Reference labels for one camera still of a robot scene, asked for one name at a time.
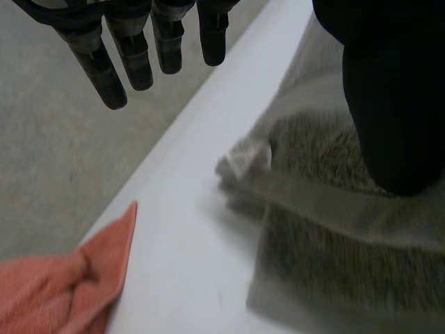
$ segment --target pink microfiber cloth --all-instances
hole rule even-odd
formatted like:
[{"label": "pink microfiber cloth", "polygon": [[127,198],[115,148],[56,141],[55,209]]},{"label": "pink microfiber cloth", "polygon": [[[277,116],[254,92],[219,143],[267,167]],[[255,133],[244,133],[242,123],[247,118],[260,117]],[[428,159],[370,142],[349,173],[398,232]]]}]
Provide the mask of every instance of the pink microfiber cloth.
[{"label": "pink microfiber cloth", "polygon": [[136,208],[71,255],[0,263],[0,333],[103,333],[124,286]]}]

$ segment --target towel fold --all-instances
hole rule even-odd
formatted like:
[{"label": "towel fold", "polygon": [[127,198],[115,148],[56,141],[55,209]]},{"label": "towel fold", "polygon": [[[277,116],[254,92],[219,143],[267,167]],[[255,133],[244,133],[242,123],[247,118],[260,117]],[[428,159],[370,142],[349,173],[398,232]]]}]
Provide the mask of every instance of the towel fold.
[{"label": "towel fold", "polygon": [[136,207],[71,255],[0,263],[0,333],[103,333],[124,285]]}]

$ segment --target gray towel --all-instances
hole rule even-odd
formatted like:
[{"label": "gray towel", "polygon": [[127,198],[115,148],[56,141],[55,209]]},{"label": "gray towel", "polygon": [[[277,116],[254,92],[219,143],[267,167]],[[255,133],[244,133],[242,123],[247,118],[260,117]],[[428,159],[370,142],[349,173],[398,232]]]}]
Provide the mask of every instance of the gray towel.
[{"label": "gray towel", "polygon": [[254,154],[237,161],[238,144],[218,164],[244,200],[267,203],[251,303],[271,301],[271,290],[293,296],[283,317],[318,322],[308,334],[443,333],[445,182],[408,199],[373,182],[341,55],[313,17],[279,93],[241,141]]}]

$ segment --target white table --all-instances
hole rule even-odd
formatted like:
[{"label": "white table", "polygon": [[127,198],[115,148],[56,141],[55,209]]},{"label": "white table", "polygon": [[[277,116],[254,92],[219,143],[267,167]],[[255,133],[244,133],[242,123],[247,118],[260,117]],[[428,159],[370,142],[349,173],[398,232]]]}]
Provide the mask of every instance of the white table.
[{"label": "white table", "polygon": [[311,10],[270,0],[86,236],[139,202],[108,334],[290,333],[246,310],[260,227],[226,208],[214,166],[272,100]]}]

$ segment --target concrete floor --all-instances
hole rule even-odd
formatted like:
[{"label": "concrete floor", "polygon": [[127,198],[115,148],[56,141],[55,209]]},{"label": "concrete floor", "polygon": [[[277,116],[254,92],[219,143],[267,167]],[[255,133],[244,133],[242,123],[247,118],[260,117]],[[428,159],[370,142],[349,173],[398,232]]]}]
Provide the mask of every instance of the concrete floor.
[{"label": "concrete floor", "polygon": [[[229,48],[266,2],[242,0],[233,9]],[[51,28],[0,3],[0,260],[68,252],[90,229],[211,72],[196,9],[184,27],[183,69],[165,76],[146,26],[155,80],[146,92],[131,89],[104,29],[129,99],[111,111]]]}]

